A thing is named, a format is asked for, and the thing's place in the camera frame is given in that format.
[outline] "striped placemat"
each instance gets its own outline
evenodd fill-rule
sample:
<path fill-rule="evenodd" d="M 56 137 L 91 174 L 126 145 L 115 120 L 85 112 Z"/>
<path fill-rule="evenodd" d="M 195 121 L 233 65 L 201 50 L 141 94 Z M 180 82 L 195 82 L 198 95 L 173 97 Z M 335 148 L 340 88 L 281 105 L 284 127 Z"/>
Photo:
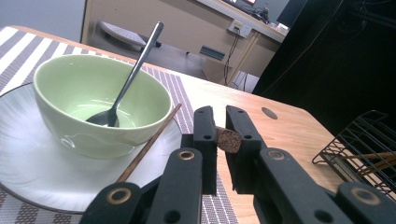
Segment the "striped placemat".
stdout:
<path fill-rule="evenodd" d="M 0 31 L 0 96 L 20 85 L 32 82 L 34 71 L 40 64 L 65 54 L 108 57 L 15 28 L 4 28 Z M 193 111 L 180 77 L 145 66 L 142 69 L 161 81 L 171 92 L 174 104 L 183 104 L 175 120 L 183 133 L 192 133 Z M 80 218 L 81 215 L 62 214 L 35 207 L 0 189 L 0 223 L 69 224 L 78 223 Z M 219 175 L 217 196 L 203 197 L 202 223 L 237 223 Z"/>

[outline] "bowl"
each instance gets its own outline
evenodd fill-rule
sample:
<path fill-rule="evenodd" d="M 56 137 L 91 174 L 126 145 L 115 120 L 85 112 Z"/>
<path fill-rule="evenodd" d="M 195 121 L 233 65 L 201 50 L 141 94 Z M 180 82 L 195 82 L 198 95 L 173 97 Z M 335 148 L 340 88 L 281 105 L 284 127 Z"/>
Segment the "bowl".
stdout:
<path fill-rule="evenodd" d="M 49 131 L 66 148 L 94 158 L 115 158 L 147 142 L 171 112 L 170 93 L 140 70 L 118 108 L 120 127 L 85 121 L 108 110 L 132 66 L 94 55 L 65 55 L 39 65 L 35 100 Z"/>

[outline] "metal rack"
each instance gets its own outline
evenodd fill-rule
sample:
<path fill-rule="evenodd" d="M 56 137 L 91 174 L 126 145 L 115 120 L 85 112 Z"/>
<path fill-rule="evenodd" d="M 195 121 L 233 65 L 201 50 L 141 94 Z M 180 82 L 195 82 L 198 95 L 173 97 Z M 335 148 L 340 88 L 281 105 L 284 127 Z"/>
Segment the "metal rack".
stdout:
<path fill-rule="evenodd" d="M 383 122 L 387 116 L 374 110 L 360 115 L 312 162 L 327 162 L 345 181 L 372 185 L 396 201 L 396 132 Z"/>

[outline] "chopstick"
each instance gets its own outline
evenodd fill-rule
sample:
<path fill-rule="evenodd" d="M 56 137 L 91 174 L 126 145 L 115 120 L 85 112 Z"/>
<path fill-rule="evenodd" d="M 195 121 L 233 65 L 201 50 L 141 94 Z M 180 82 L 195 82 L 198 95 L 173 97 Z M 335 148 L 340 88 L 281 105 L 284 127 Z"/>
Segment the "chopstick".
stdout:
<path fill-rule="evenodd" d="M 131 175 L 131 173 L 134 171 L 136 166 L 139 164 L 139 162 L 142 161 L 143 157 L 146 155 L 146 153 L 149 151 L 149 149 L 152 147 L 154 142 L 157 140 L 157 138 L 161 135 L 163 130 L 168 126 L 169 122 L 172 120 L 172 118 L 175 116 L 177 111 L 181 108 L 181 104 L 178 104 L 173 111 L 168 115 L 168 117 L 165 119 L 163 122 L 163 125 L 160 127 L 160 129 L 152 135 L 152 137 L 148 140 L 148 142 L 143 146 L 143 148 L 140 150 L 140 152 L 137 154 L 137 156 L 129 163 L 129 165 L 126 167 L 124 172 L 120 175 L 120 177 L 117 179 L 116 183 L 119 182 L 125 182 L 128 177 Z"/>

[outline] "white plate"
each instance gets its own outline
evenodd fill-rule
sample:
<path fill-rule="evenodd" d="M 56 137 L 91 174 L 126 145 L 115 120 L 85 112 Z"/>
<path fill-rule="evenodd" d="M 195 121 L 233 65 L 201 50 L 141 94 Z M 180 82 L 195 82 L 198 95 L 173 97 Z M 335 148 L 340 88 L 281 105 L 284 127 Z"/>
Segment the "white plate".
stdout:
<path fill-rule="evenodd" d="M 33 85 L 0 97 L 0 186 L 40 207 L 80 213 L 96 194 L 114 183 L 143 146 L 116 159 L 76 154 L 52 138 L 35 103 Z M 163 173 L 180 147 L 181 131 L 172 121 L 127 182 L 143 187 Z"/>

